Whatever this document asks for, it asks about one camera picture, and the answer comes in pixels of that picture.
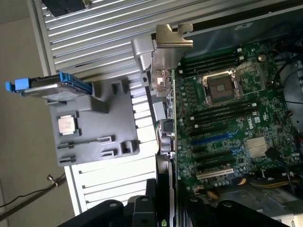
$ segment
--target motherboard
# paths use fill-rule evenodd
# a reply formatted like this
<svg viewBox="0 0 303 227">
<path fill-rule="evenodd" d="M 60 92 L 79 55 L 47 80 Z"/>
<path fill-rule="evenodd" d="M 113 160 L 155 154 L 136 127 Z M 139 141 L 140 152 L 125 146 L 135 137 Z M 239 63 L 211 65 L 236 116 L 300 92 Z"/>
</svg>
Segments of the motherboard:
<svg viewBox="0 0 303 227">
<path fill-rule="evenodd" d="M 168 113 L 177 122 L 178 174 L 187 190 L 230 185 L 235 177 L 278 167 L 265 155 L 269 148 L 290 165 L 300 162 L 276 74 L 270 43 L 181 60 Z"/>
</svg>

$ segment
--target cpu socket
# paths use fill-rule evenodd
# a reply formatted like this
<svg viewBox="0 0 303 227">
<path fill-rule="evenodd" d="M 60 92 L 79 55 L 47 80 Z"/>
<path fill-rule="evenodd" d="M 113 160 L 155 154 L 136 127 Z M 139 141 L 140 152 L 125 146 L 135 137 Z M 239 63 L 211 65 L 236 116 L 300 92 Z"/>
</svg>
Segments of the cpu socket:
<svg viewBox="0 0 303 227">
<path fill-rule="evenodd" d="M 225 71 L 203 76 L 198 80 L 204 86 L 204 105 L 221 105 L 243 95 L 240 76 L 235 71 Z"/>
</svg>

